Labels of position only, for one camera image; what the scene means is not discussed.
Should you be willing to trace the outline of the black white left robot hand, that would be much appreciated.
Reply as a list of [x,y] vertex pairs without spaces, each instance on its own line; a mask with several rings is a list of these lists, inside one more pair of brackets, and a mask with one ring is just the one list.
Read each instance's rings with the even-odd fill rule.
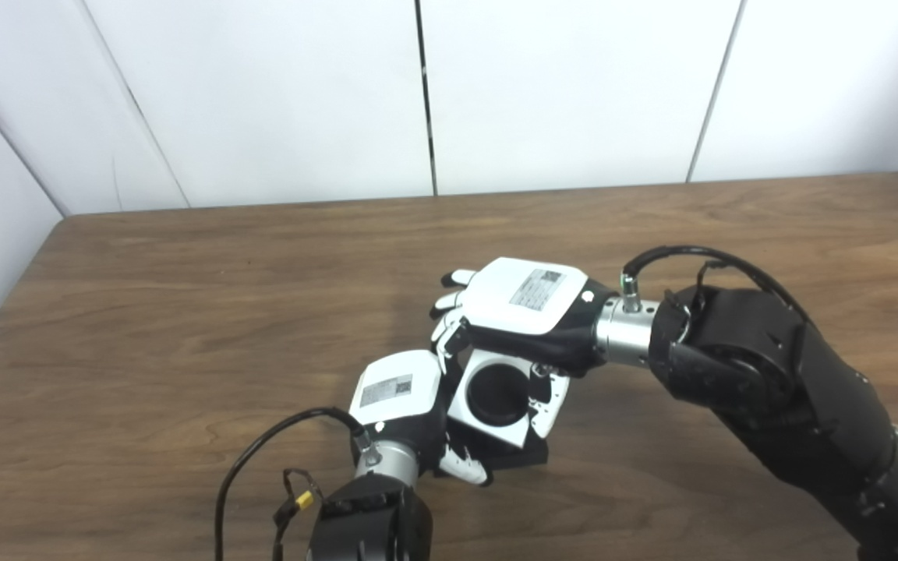
[[431,470],[472,485],[490,485],[492,473],[449,429],[454,391],[440,359],[427,349],[370,363],[348,409],[371,438],[370,447],[356,452],[354,475],[383,475],[413,487]]

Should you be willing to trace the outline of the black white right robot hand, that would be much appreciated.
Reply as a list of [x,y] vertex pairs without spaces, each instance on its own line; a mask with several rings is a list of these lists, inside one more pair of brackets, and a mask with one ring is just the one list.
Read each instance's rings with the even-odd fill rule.
[[[646,367],[658,303],[606,287],[576,267],[498,258],[442,277],[448,294],[432,306],[431,349],[457,388],[450,418],[513,447],[534,431],[546,438],[569,379],[606,363]],[[521,419],[502,427],[477,418],[467,392],[482,369],[542,377]]]

